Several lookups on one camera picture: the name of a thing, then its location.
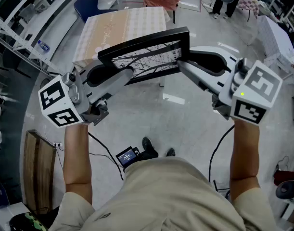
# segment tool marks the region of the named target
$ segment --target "wooden board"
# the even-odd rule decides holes
[[[35,131],[28,131],[24,151],[26,202],[36,214],[52,210],[52,181],[56,149]]]
[[[24,189],[26,195],[26,204],[30,210],[37,209],[36,196],[34,190],[34,166],[35,151],[37,138],[30,133],[26,133],[25,149],[24,149]]]

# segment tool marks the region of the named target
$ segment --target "tablecloth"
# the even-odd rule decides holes
[[[254,15],[256,18],[258,18],[259,15],[259,3],[258,0],[239,0],[238,8],[245,9],[245,10],[251,10],[254,12]]]
[[[98,59],[101,50],[165,30],[163,7],[119,10],[89,17],[79,38],[73,63],[86,67]]]

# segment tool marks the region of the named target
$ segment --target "white table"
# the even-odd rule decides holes
[[[110,25],[108,38],[105,38],[107,29],[103,25]],[[106,45],[103,48],[106,49],[106,46],[109,48],[161,31],[166,31],[163,7],[134,8],[89,17],[76,44],[73,63],[84,68],[97,60],[104,40]]]
[[[294,84],[294,48],[287,33],[265,15],[257,19],[257,32],[248,45],[258,37],[265,48],[268,67],[280,67],[286,74],[281,75],[285,83]]]

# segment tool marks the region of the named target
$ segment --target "person's arm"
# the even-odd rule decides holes
[[[65,191],[76,193],[92,204],[88,126],[66,127],[64,143]]]
[[[271,206],[257,179],[259,127],[241,120],[235,120],[234,124],[230,163],[232,204],[244,220],[246,230],[273,231],[276,225]]]
[[[235,120],[234,144],[230,162],[230,194],[234,201],[245,191],[259,188],[259,127]]]

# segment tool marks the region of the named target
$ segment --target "black shoe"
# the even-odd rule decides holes
[[[155,151],[154,146],[152,145],[151,140],[148,137],[143,137],[142,139],[142,147],[146,152]]]
[[[176,156],[176,151],[173,148],[170,148],[166,154],[166,156]]]

